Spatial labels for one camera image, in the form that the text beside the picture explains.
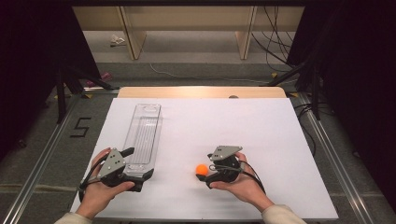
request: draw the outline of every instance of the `table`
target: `table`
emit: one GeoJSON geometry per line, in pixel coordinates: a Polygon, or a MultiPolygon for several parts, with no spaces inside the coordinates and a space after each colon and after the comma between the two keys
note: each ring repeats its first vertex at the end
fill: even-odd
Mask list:
{"type": "MultiPolygon", "coordinates": [[[[160,104],[163,126],[154,175],[142,192],[123,193],[97,217],[140,221],[261,220],[253,206],[226,191],[208,189],[194,175],[196,164],[210,164],[206,154],[217,145],[234,145],[244,147],[242,152],[276,203],[287,204],[307,220],[338,218],[290,100],[280,88],[152,87],[147,89],[150,98],[141,98],[144,89],[120,90],[92,155],[108,146],[123,147],[136,104],[160,104]],[[230,94],[241,99],[222,98],[230,94]]],[[[71,211],[78,205],[76,198],[71,211]]]]}

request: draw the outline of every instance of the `person's left hand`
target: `person's left hand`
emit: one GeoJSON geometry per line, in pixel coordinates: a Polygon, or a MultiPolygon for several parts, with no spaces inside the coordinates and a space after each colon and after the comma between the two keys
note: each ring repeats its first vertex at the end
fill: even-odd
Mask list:
{"type": "MultiPolygon", "coordinates": [[[[105,156],[110,152],[110,148],[102,150],[96,157],[92,160],[92,165],[96,164],[100,158],[105,156]]],[[[93,176],[99,174],[101,166],[97,166],[92,172],[93,176]]],[[[110,201],[116,197],[116,195],[128,190],[134,186],[134,182],[123,182],[116,187],[108,187],[102,182],[92,183],[88,185],[85,190],[84,199],[81,202],[76,214],[93,219],[98,213],[103,211],[110,201]]]]}

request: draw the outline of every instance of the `transparent plastic tray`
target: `transparent plastic tray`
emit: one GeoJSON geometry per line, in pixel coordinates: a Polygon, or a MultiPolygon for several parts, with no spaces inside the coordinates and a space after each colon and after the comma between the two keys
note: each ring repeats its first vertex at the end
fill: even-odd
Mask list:
{"type": "Polygon", "coordinates": [[[124,149],[134,147],[134,154],[125,158],[125,172],[142,176],[154,169],[163,118],[160,105],[137,105],[127,134],[124,149]]]}

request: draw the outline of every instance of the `hand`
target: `hand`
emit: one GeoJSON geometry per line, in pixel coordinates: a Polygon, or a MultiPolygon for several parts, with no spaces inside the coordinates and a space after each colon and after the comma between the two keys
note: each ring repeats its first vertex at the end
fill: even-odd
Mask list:
{"type": "MultiPolygon", "coordinates": [[[[102,150],[93,160],[92,165],[96,164],[100,158],[105,156],[110,152],[110,148],[106,148],[102,150]]],[[[93,176],[99,174],[100,165],[95,168],[92,172],[93,176]]],[[[82,200],[81,205],[78,207],[76,211],[77,214],[87,217],[89,219],[93,219],[98,213],[103,211],[110,201],[116,197],[116,195],[124,192],[127,189],[130,189],[134,186],[133,182],[123,182],[118,186],[111,188],[104,185],[102,182],[96,182],[90,184],[85,190],[84,199],[82,200]]]]}
{"type": "MultiPolygon", "coordinates": [[[[235,157],[240,161],[248,162],[246,156],[240,152],[236,152],[235,157]]],[[[244,170],[254,175],[251,167],[246,164],[244,170]]],[[[222,181],[212,182],[210,188],[228,190],[242,202],[253,204],[261,213],[274,204],[265,195],[259,184],[257,184],[254,179],[244,174],[239,174],[233,183],[225,183],[222,181]]]]}

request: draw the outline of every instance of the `floor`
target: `floor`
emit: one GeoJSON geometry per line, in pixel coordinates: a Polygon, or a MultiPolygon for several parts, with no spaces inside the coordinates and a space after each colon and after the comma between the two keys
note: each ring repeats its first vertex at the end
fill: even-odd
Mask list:
{"type": "MultiPolygon", "coordinates": [[[[267,62],[266,54],[254,39],[250,43],[248,58],[241,61],[231,32],[149,32],[144,51],[137,61],[130,60],[125,46],[110,47],[112,36],[123,37],[122,32],[86,32],[85,35],[99,70],[112,74],[113,79],[108,83],[114,86],[258,86],[271,81],[273,75],[283,73],[276,70],[289,69],[272,56],[267,58],[267,62]]],[[[267,47],[268,40],[262,33],[254,35],[267,47]]],[[[285,45],[291,44],[287,34],[282,33],[280,37],[285,45]]],[[[276,56],[283,57],[278,44],[272,43],[270,50],[276,56]]],[[[295,78],[286,81],[281,87],[286,92],[294,93],[295,78]]],[[[56,125],[57,103],[54,92],[47,100],[47,107],[42,109],[26,134],[24,140],[27,146],[15,148],[0,162],[1,217],[6,217],[8,209],[16,202],[16,197],[27,186],[26,180],[34,179],[32,175],[37,175],[36,183],[32,186],[29,200],[21,205],[21,213],[16,215],[16,220],[19,223],[53,223],[68,211],[76,193],[76,185],[89,163],[111,100],[117,97],[116,92],[89,93],[84,97],[67,98],[68,109],[72,112],[60,128],[56,125]],[[72,137],[83,134],[81,130],[75,129],[78,122],[81,126],[89,127],[84,137],[72,137]],[[59,136],[54,136],[58,129],[59,136]],[[42,169],[39,169],[37,162],[44,161],[46,155],[49,159],[41,163],[42,169]]],[[[300,92],[298,97],[291,96],[290,100],[297,106],[309,101],[309,96],[300,92]]],[[[296,115],[300,114],[301,109],[302,107],[296,109],[296,115]]],[[[340,181],[340,173],[334,169],[333,161],[329,159],[329,150],[323,143],[327,140],[320,139],[316,134],[317,123],[310,118],[309,113],[303,115],[301,123],[307,130],[308,145],[312,150],[316,149],[315,161],[340,217],[333,221],[318,221],[337,224],[396,223],[395,213],[359,157],[353,155],[354,148],[336,115],[325,104],[321,106],[320,115],[319,124],[329,136],[331,150],[338,156],[346,172],[346,183],[351,186],[340,181]],[[355,211],[361,207],[353,205],[354,201],[348,196],[346,188],[356,190],[357,196],[364,201],[364,212],[367,215],[362,216],[359,211],[355,211]]],[[[119,222],[95,220],[94,223],[119,222]]]]}

